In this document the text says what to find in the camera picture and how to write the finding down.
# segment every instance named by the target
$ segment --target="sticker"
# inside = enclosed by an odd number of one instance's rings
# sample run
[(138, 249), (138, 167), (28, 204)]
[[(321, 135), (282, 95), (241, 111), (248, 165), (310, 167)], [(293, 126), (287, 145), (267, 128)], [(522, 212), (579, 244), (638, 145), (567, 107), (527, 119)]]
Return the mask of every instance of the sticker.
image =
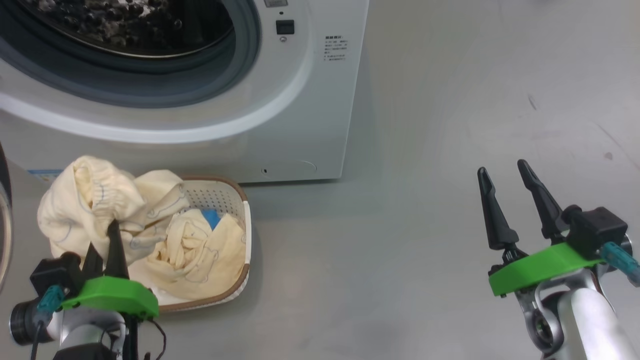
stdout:
[(347, 58), (349, 41), (342, 35), (324, 37), (324, 61), (340, 61)]
[(43, 184), (51, 185), (53, 181), (62, 173), (62, 170), (27, 170), (29, 174), (35, 176)]
[(264, 4), (268, 8), (277, 8), (279, 6), (287, 6), (287, 0), (264, 0)]

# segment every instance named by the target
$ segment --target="cream-colored garment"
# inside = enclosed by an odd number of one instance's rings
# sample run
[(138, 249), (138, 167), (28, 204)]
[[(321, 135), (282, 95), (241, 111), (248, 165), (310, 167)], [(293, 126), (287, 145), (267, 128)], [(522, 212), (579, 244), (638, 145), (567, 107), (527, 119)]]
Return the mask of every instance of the cream-colored garment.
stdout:
[(166, 241), (147, 258), (147, 272), (160, 289), (181, 299), (220, 295), (240, 278), (246, 238), (237, 220), (225, 214), (211, 227), (198, 209), (173, 216)]
[(69, 165), (45, 193), (38, 226), (51, 254), (86, 255), (89, 244), (103, 259), (109, 252), (107, 227), (120, 222), (127, 264), (151, 254), (163, 241), (171, 216), (189, 207), (182, 179), (169, 170), (134, 178), (112, 163), (83, 156)]

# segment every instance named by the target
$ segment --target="black button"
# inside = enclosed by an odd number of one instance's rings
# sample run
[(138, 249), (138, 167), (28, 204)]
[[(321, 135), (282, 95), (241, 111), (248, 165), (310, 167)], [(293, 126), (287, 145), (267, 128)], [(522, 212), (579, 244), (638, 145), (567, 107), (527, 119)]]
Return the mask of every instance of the black button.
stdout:
[(276, 32), (278, 35), (295, 34), (296, 27), (293, 20), (276, 20)]

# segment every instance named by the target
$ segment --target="plastic basket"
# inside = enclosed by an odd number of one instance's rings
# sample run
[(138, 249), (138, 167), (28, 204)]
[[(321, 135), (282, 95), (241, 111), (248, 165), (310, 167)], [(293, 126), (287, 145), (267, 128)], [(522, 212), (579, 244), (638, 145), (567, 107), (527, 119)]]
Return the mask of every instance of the plastic basket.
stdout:
[(142, 261), (133, 263), (129, 267), (131, 279), (151, 288), (158, 298), (161, 313), (197, 309), (231, 301), (240, 295), (249, 279), (252, 247), (251, 211), (244, 191), (238, 184), (222, 177), (200, 176), (183, 177), (183, 179), (184, 189), (189, 197), (191, 208), (215, 209), (220, 217), (230, 213), (238, 219), (240, 226), (244, 227), (246, 236), (244, 267), (240, 278), (222, 294), (200, 300), (184, 300), (158, 289), (148, 280), (144, 269), (139, 267), (144, 266)]

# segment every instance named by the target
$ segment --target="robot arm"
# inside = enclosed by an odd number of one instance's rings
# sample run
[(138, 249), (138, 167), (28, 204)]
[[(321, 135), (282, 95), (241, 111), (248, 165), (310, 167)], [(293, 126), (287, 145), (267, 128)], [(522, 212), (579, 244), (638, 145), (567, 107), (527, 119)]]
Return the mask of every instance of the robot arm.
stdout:
[[(531, 255), (517, 248), (518, 235), (504, 218), (486, 169), (480, 168), (489, 246), (504, 251), (503, 264), (489, 271), (494, 295), (515, 294), (544, 360), (640, 360), (599, 281), (618, 268), (632, 284), (640, 282), (626, 223), (605, 208), (583, 212), (572, 205), (561, 211), (529, 164), (520, 160), (518, 168), (552, 246)], [(562, 291), (541, 297), (543, 290), (554, 288)]]
[(38, 297), (14, 307), (10, 329), (16, 343), (33, 345), (32, 358), (38, 343), (57, 340), (54, 360), (138, 360), (138, 325), (153, 322), (158, 301), (129, 279), (117, 221), (107, 234), (104, 271), (102, 258), (90, 245), (82, 270), (80, 257), (67, 252), (42, 260), (31, 274)]

